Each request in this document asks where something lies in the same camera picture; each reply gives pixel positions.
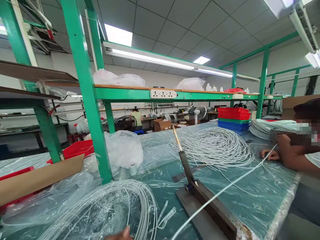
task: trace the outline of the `ceiling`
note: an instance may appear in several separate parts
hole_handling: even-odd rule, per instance
[[[55,40],[71,53],[60,0],[41,1],[44,15],[58,30]],[[84,1],[81,2],[88,37]],[[278,20],[263,0],[93,0],[93,3],[102,23],[133,32],[132,47],[190,62],[204,56],[211,59],[205,65],[215,68],[295,31],[288,17]],[[320,0],[313,0],[306,7],[311,23],[320,29]],[[35,21],[30,14],[24,11],[22,14],[27,20]],[[293,38],[271,50],[299,40]],[[188,77],[207,76],[107,55],[104,61]]]

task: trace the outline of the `blue plastic crate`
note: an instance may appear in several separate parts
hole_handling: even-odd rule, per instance
[[[234,122],[225,122],[218,120],[218,124],[222,124],[225,126],[230,126],[230,127],[236,127],[236,128],[243,128],[243,127],[248,127],[249,123],[234,123]]]
[[[223,125],[223,124],[221,124],[221,123],[218,123],[218,127],[230,129],[230,130],[233,130],[233,131],[242,132],[242,131],[248,130],[249,125],[247,125],[247,126],[245,126],[245,127],[232,127],[232,126]]]

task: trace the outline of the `white shirt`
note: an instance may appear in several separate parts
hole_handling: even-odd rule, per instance
[[[320,168],[320,152],[305,154],[306,158]]]

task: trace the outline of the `white bottle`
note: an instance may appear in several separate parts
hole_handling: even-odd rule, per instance
[[[209,91],[209,92],[211,92],[211,91],[212,91],[212,88],[211,88],[211,86],[210,86],[210,84],[209,84],[209,83],[207,84],[206,91]]]

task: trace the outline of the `stacked crates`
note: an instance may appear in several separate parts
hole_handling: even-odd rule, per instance
[[[234,131],[245,131],[249,128],[249,110],[244,108],[218,108],[218,126]]]

